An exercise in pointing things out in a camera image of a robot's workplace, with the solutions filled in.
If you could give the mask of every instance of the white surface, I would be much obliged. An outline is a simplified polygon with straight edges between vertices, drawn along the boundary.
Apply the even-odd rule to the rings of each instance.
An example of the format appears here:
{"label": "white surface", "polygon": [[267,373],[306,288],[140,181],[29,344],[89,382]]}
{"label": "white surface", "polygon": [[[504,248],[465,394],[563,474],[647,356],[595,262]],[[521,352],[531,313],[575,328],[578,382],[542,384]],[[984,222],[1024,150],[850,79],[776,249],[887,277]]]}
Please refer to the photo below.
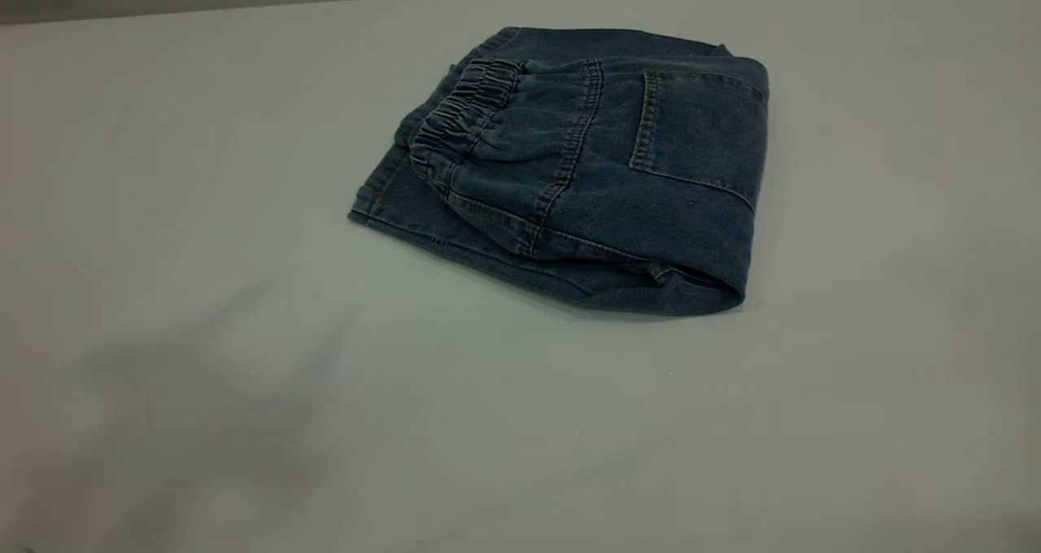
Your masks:
{"label": "white surface", "polygon": [[[1041,550],[1032,2],[378,0],[0,31],[2,534]],[[346,222],[401,117],[505,24],[769,68],[741,309],[572,308]]]}

